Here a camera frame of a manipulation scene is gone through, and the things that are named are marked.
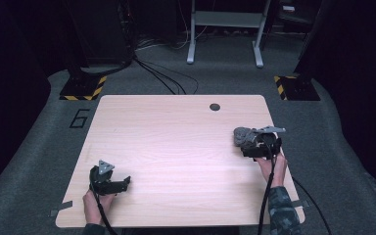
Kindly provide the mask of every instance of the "hazard stripe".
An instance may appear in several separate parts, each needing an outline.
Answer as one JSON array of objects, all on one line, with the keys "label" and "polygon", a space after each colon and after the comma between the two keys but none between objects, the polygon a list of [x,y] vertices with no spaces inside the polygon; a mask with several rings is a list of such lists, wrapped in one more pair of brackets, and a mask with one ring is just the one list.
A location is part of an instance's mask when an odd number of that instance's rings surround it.
[{"label": "hazard stripe", "polygon": [[107,79],[106,76],[103,76],[102,78],[100,78],[100,81],[97,84],[97,87],[91,96],[60,96],[60,100],[71,100],[71,101],[96,100],[97,97],[99,97],[99,94],[102,92],[103,85],[105,84],[106,79]]},{"label": "hazard stripe", "polygon": [[286,96],[285,90],[282,85],[281,78],[287,78],[287,79],[294,79],[295,76],[274,76],[274,81],[276,82],[277,91],[279,92],[280,98],[282,100],[288,100],[288,97]]},{"label": "hazard stripe", "polygon": [[283,89],[282,83],[280,82],[280,76],[274,76],[274,82],[276,82],[277,91],[279,92],[280,98],[282,100],[288,100]]}]

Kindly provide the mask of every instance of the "hand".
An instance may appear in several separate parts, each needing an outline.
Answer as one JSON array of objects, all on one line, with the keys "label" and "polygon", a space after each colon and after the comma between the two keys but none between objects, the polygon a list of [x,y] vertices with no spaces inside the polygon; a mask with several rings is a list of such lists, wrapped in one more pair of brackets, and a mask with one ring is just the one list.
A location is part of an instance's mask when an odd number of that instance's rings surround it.
[{"label": "hand", "polygon": [[[103,206],[105,214],[109,212],[114,197],[115,194],[99,196],[100,204]],[[102,225],[102,216],[100,215],[99,208],[97,207],[97,202],[94,198],[93,191],[87,191],[87,193],[83,196],[83,203],[86,222]]]},{"label": "hand", "polygon": [[[276,166],[274,167],[273,181],[271,182],[271,188],[283,186],[283,181],[285,180],[286,167],[288,166],[288,161],[285,156],[281,153],[277,154]],[[255,158],[261,168],[261,173],[266,181],[268,181],[268,176],[271,173],[271,160],[265,160],[263,158]]]}]

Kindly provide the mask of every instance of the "metal stand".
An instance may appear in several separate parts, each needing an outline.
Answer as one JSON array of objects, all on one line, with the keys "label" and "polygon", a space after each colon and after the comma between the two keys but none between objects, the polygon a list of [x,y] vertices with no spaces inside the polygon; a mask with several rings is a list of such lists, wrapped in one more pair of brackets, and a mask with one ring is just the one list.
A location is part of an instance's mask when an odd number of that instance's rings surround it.
[{"label": "metal stand", "polygon": [[253,51],[255,52],[256,66],[263,67],[263,60],[260,52],[260,41],[263,34],[264,25],[267,18],[268,7],[271,0],[266,0],[264,11],[262,13],[231,13],[231,12],[204,12],[195,10],[195,0],[192,0],[191,11],[191,42],[188,50],[188,64],[194,64],[195,55],[195,26],[212,25],[212,26],[235,26],[235,27],[253,27],[258,28],[258,36],[253,41]]}]

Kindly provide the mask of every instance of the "dark background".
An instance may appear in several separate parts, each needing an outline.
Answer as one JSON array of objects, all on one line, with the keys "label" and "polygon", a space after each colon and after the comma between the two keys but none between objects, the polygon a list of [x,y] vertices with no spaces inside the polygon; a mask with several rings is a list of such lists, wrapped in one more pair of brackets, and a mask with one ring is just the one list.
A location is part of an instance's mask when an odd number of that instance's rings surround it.
[{"label": "dark background", "polygon": [[[151,6],[151,14],[161,14],[155,18],[159,22],[176,25],[171,29],[175,33],[185,30],[177,2],[163,2],[168,4]],[[212,5],[199,2],[199,7]],[[181,0],[181,6],[189,23],[190,1]],[[230,1],[215,9],[220,8],[250,11],[259,4]],[[376,178],[376,1],[324,0],[321,11],[296,71],[310,74],[328,90],[345,137]],[[135,14],[144,16],[143,11]],[[56,29],[63,32],[69,50],[60,46]],[[51,89],[47,77],[66,68],[64,53],[82,67],[89,66],[63,1],[0,0],[0,173],[46,104]]]}]

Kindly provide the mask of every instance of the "wooden table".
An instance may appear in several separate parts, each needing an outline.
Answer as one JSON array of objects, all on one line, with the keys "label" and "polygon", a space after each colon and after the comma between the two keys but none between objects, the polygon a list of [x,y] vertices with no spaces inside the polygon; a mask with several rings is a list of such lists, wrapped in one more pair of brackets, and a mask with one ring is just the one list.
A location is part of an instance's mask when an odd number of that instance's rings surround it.
[{"label": "wooden table", "polygon": [[[234,146],[233,130],[268,125],[259,95],[104,96],[64,197],[72,207],[59,212],[56,224],[85,225],[82,196],[99,160],[116,166],[113,181],[131,176],[108,214],[112,226],[258,224],[266,182],[259,165]],[[298,200],[289,169],[285,185]],[[303,209],[297,212],[303,222]]]}]

